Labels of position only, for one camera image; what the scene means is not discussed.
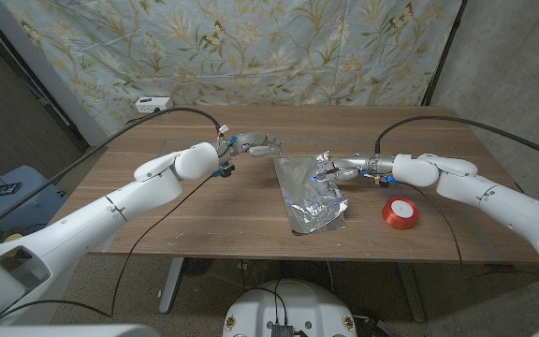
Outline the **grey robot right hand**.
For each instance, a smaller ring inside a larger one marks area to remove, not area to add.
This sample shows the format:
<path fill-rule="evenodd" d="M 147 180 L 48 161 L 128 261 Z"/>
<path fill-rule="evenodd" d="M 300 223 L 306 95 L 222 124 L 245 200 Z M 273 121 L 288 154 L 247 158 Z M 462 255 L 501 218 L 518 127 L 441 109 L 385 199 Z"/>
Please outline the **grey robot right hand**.
<path fill-rule="evenodd" d="M 351 154 L 339 158 L 322 159 L 312 173 L 312 179 L 318 182 L 334 180 L 353 180 L 362 171 L 369 172 L 372 157 L 370 155 Z"/>

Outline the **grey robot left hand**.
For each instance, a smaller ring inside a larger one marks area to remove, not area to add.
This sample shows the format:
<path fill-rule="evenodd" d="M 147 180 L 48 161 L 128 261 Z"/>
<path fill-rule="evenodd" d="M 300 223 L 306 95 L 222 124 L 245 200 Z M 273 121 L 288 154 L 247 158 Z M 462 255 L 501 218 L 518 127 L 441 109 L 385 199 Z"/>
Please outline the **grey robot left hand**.
<path fill-rule="evenodd" d="M 283 152 L 282 142 L 271 134 L 252 132 L 238 134 L 231 139 L 230 155 L 248 154 L 252 157 L 280 155 Z"/>

